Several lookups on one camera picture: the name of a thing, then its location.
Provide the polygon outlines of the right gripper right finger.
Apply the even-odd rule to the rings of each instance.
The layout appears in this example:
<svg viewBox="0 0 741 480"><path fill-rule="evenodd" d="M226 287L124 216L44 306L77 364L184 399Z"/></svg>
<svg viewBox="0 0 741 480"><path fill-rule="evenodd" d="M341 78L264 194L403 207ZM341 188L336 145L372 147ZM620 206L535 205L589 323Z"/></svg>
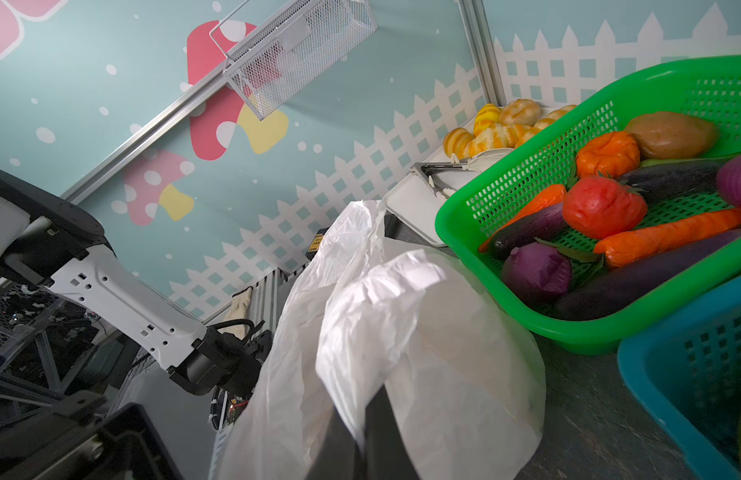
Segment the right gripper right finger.
<svg viewBox="0 0 741 480"><path fill-rule="evenodd" d="M366 407L364 428L366 479L418 479L397 426L391 403L382 386Z"/></svg>

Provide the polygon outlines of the white plastic grocery bag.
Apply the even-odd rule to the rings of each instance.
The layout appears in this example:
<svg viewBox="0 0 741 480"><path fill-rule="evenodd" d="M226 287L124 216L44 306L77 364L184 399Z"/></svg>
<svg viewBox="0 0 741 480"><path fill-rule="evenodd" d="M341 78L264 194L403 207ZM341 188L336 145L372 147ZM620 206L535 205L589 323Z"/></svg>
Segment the white plastic grocery bag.
<svg viewBox="0 0 741 480"><path fill-rule="evenodd" d="M304 479L332 409L364 456L384 386L422 479L512 479L543 432L533 336L457 259L384 234L385 207L354 201L298 276L222 479Z"/></svg>

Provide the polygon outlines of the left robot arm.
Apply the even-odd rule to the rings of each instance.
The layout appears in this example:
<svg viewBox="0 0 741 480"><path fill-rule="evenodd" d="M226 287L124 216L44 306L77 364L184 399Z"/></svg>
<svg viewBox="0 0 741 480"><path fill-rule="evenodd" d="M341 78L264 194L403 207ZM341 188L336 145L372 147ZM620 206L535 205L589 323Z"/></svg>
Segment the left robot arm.
<svg viewBox="0 0 741 480"><path fill-rule="evenodd" d="M74 394L0 434L0 479L216 479L234 411L246 406L272 343L264 324L204 325L124 269L104 228L82 208L0 170L0 276L80 306L136 342L182 390L212 400L212 432L154 424L128 403Z"/></svg>

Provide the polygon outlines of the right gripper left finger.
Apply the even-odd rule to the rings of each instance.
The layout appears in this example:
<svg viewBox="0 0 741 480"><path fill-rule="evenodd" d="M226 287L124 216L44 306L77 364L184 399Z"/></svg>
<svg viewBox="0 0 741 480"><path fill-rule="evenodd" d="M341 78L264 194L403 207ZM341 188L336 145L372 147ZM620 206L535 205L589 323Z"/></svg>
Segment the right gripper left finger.
<svg viewBox="0 0 741 480"><path fill-rule="evenodd" d="M326 429L318 457L307 480L354 480L362 478L362 456L358 444L335 409Z"/></svg>

